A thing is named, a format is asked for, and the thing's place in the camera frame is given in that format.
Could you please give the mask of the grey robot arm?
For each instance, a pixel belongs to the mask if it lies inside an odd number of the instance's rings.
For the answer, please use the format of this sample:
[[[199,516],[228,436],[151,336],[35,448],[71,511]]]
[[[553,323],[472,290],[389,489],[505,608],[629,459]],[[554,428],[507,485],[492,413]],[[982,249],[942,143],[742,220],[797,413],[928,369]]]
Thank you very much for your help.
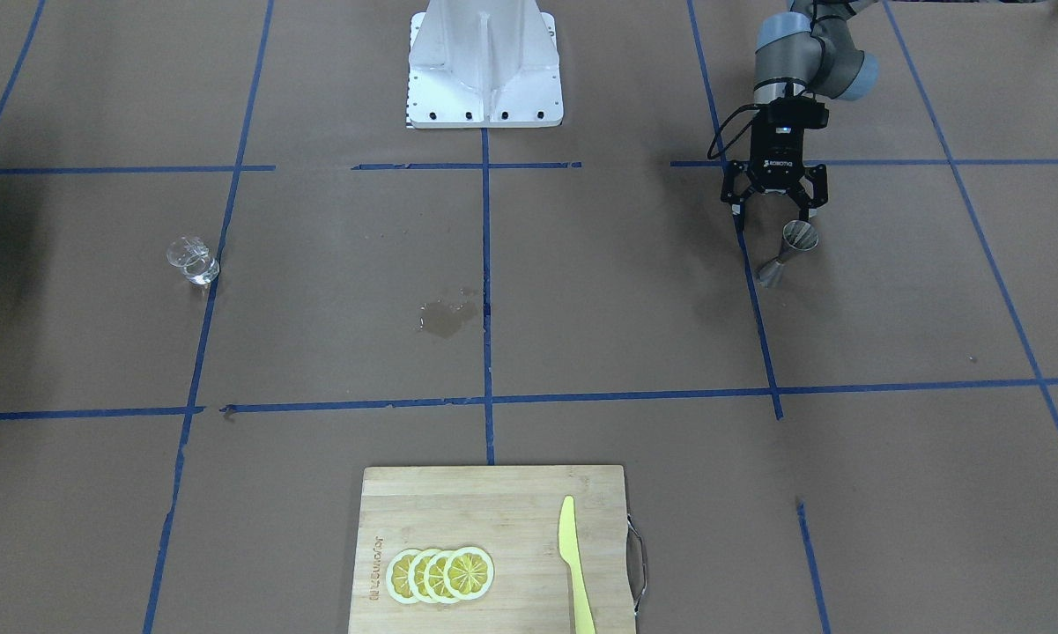
[[[867,96],[879,61],[855,46],[849,23],[871,1],[790,1],[785,12],[763,20],[758,31],[753,96],[727,116],[750,113],[746,160],[726,160],[720,200],[737,232],[746,225],[754,195],[789,197],[807,222],[828,202],[828,168],[805,161],[805,134],[825,129],[827,99]]]

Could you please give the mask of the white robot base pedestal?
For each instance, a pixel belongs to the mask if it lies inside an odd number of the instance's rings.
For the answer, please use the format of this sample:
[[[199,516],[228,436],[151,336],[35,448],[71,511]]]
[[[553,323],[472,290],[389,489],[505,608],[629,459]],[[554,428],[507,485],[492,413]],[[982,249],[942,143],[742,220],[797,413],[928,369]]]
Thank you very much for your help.
[[[411,17],[411,129],[541,129],[565,117],[557,20],[536,1],[431,1]]]

